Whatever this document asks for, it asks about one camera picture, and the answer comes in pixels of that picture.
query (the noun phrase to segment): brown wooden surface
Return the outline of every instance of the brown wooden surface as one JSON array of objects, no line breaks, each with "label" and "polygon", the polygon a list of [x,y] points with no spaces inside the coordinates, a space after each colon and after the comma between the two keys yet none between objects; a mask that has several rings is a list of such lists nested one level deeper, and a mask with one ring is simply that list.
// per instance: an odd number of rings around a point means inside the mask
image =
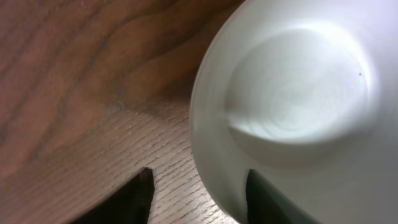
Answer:
[{"label": "brown wooden surface", "polygon": [[188,107],[241,0],[1,0],[0,223],[64,223],[141,167],[150,223],[231,223],[198,176]]}]

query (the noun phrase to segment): white dish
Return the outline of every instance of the white dish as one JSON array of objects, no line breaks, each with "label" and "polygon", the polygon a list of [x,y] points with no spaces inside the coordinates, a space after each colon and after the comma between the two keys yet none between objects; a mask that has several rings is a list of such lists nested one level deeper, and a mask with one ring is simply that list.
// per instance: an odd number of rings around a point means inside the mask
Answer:
[{"label": "white dish", "polygon": [[321,223],[398,223],[398,2],[252,0],[220,30],[190,110],[216,203],[245,223],[257,169]]}]

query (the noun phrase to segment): tabletop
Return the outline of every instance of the tabletop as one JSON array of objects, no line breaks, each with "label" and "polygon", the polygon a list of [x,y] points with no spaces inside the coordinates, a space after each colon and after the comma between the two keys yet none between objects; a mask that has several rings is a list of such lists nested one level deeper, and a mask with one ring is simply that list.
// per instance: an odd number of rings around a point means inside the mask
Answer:
[{"label": "tabletop", "polygon": [[0,223],[65,223],[142,167],[149,223],[232,223],[188,137],[192,86],[242,0],[0,0]]}]

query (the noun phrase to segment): blurry black object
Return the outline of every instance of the blurry black object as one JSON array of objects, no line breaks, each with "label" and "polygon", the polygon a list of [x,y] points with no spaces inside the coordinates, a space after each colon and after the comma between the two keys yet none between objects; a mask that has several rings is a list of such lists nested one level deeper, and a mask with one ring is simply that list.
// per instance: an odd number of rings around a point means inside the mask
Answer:
[{"label": "blurry black object", "polygon": [[250,170],[246,181],[249,224],[316,224],[271,185],[260,173]]},{"label": "blurry black object", "polygon": [[145,224],[154,191],[152,169],[144,168],[112,196],[71,224]]}]

